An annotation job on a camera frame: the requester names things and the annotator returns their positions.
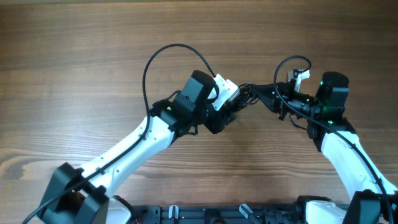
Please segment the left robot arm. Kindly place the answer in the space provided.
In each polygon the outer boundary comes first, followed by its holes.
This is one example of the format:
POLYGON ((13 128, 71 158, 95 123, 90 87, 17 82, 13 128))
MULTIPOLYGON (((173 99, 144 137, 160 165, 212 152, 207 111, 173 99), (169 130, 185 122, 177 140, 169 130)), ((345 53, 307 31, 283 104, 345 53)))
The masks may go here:
POLYGON ((221 75, 195 70, 182 90, 155 102, 142 123, 111 149, 78 168, 64 163, 53 173, 39 211, 44 223, 129 223, 132 209, 115 195, 143 163, 191 128, 220 132, 239 88, 221 75))

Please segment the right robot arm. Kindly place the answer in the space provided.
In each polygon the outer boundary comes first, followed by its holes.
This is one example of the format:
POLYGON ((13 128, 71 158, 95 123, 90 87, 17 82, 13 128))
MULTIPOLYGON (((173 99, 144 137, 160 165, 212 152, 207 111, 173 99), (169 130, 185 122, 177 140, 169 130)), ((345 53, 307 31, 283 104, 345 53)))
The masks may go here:
POLYGON ((293 221, 302 223, 397 223, 397 187, 377 169, 361 146, 354 127, 343 117, 349 80, 338 72, 325 72, 315 96, 298 91, 302 75, 292 72, 287 82, 256 85, 254 95, 280 119, 287 114, 307 120, 305 130, 314 145, 333 165, 350 203, 342 209, 324 197, 297 199, 293 221))

